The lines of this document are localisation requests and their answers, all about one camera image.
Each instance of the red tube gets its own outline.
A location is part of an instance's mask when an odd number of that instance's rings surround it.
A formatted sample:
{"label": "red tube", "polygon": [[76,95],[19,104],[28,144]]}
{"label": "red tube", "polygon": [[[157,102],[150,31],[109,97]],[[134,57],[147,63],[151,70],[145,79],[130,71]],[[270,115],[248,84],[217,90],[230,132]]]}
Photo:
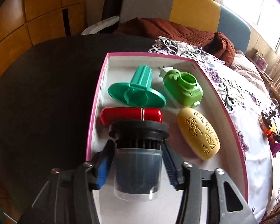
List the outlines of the red tube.
{"label": "red tube", "polygon": [[104,108],[100,114],[103,126],[120,120],[153,120],[162,123],[162,112],[156,108]]}

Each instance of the window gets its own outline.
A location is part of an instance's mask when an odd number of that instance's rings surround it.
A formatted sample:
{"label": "window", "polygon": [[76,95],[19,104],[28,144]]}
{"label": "window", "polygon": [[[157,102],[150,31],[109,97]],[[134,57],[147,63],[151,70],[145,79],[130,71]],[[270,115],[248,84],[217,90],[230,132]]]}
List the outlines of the window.
{"label": "window", "polygon": [[276,50],[280,41],[280,4],[277,0],[222,0],[221,4],[256,27]]}

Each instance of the transparent plastic cup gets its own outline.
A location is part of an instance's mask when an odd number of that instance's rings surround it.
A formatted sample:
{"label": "transparent plastic cup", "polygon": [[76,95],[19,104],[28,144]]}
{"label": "transparent plastic cup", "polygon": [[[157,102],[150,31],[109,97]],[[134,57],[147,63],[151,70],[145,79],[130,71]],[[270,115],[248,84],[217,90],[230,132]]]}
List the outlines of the transparent plastic cup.
{"label": "transparent plastic cup", "polygon": [[162,151],[122,148],[116,150],[114,194],[122,200],[150,201],[160,188]]}

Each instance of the metal rivet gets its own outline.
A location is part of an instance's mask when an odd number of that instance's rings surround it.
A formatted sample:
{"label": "metal rivet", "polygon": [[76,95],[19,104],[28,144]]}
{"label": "metal rivet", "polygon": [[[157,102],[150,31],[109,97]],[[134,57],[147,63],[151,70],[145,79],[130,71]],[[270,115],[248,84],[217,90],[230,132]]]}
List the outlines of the metal rivet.
{"label": "metal rivet", "polygon": [[92,163],[89,161],[86,161],[83,163],[83,167],[92,167]]}
{"label": "metal rivet", "polygon": [[184,165],[185,167],[193,167],[193,164],[190,163],[189,161],[184,162],[183,165]]}
{"label": "metal rivet", "polygon": [[220,175],[223,175],[225,173],[224,170],[221,168],[217,168],[216,172]]}
{"label": "metal rivet", "polygon": [[51,174],[58,174],[60,172],[60,169],[59,168],[53,168],[51,170]]}

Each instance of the rust-colored jacket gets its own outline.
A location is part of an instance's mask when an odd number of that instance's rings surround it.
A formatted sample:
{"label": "rust-colored jacket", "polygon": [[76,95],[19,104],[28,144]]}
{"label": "rust-colored jacket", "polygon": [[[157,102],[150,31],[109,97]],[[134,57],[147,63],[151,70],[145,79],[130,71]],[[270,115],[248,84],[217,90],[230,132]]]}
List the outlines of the rust-colored jacket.
{"label": "rust-colored jacket", "polygon": [[235,55],[233,43],[221,32],[201,31],[159,18],[134,18],[120,25],[115,34],[136,35],[156,39],[163,36],[169,39],[183,41],[204,50],[230,66]]}

